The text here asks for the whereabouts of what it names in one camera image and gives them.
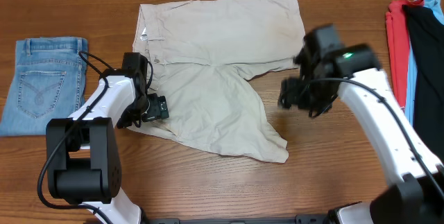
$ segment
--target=back pocket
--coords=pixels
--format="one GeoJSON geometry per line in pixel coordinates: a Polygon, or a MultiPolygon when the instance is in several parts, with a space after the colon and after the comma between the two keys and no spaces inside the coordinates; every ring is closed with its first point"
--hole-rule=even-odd
{"type": "Polygon", "coordinates": [[[66,71],[27,71],[19,77],[18,107],[33,118],[43,117],[56,106],[66,71]]]}

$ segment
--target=light blue garment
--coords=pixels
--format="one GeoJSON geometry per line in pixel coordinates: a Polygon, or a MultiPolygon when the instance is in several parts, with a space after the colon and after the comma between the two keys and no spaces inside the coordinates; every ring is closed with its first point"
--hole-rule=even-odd
{"type": "MultiPolygon", "coordinates": [[[[424,7],[430,8],[435,18],[444,24],[444,14],[441,10],[441,0],[424,0],[424,7]]],[[[405,116],[413,125],[413,113],[415,109],[415,93],[416,93],[416,77],[418,76],[418,68],[416,66],[413,49],[410,43],[409,70],[407,72],[407,98],[405,102],[405,116]]]]}
{"type": "Polygon", "coordinates": [[[0,136],[45,135],[51,119],[66,118],[84,103],[86,64],[79,51],[87,51],[79,37],[17,41],[0,136]]]}

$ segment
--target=red garment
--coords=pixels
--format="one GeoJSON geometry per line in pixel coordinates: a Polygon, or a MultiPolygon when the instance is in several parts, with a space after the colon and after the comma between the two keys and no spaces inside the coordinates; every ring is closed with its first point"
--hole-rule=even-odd
{"type": "Polygon", "coordinates": [[[404,108],[407,97],[410,41],[402,5],[423,6],[424,0],[395,0],[388,6],[390,12],[386,12],[387,42],[393,93],[400,107],[404,108]]]}

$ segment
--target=fabric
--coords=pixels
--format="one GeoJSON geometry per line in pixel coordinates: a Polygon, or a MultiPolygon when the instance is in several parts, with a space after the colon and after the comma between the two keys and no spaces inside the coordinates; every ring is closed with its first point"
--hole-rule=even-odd
{"type": "Polygon", "coordinates": [[[17,41],[1,136],[45,135],[51,119],[68,117],[84,103],[86,64],[79,51],[87,51],[79,37],[17,41]]]}
{"type": "Polygon", "coordinates": [[[287,141],[246,80],[294,68],[304,35],[297,0],[141,5],[133,51],[153,62],[151,88],[166,96],[169,118],[130,129],[221,155],[285,162],[287,141]]]}
{"type": "Polygon", "coordinates": [[[403,5],[423,6],[424,0],[392,1],[386,12],[386,29],[388,51],[390,55],[391,78],[393,93],[402,109],[405,107],[407,97],[407,71],[409,68],[409,33],[407,32],[403,5]]]}
{"type": "Polygon", "coordinates": [[[444,25],[429,8],[403,7],[418,65],[413,127],[444,160],[444,25]]]}
{"type": "MultiPolygon", "coordinates": [[[[441,10],[441,0],[424,0],[424,7],[430,8],[433,11],[435,18],[444,24],[444,15],[441,10]]],[[[409,71],[407,73],[407,99],[405,105],[405,115],[410,124],[413,125],[413,112],[415,108],[415,93],[416,93],[416,78],[418,76],[418,69],[416,68],[416,61],[413,55],[413,49],[410,46],[409,55],[409,71]]]]}

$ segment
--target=wood grain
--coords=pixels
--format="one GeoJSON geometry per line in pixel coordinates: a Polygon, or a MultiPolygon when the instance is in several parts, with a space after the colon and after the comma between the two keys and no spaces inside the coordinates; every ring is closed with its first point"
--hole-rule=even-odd
{"type": "MultiPolygon", "coordinates": [[[[112,66],[131,51],[141,3],[183,0],[0,0],[0,109],[14,74],[15,41],[73,35],[112,66]]],[[[306,31],[335,23],[347,44],[369,43],[389,73],[384,12],[391,0],[299,0],[306,31]]],[[[151,218],[292,216],[372,200],[385,188],[377,156],[340,101],[328,114],[277,107],[280,81],[297,71],[250,81],[271,125],[289,141],[285,164],[224,157],[173,141],[116,130],[123,188],[151,218]]],[[[87,72],[87,97],[98,76],[87,72]]],[[[86,211],[46,208],[35,192],[44,137],[0,139],[0,223],[82,223],[86,211]]]]}

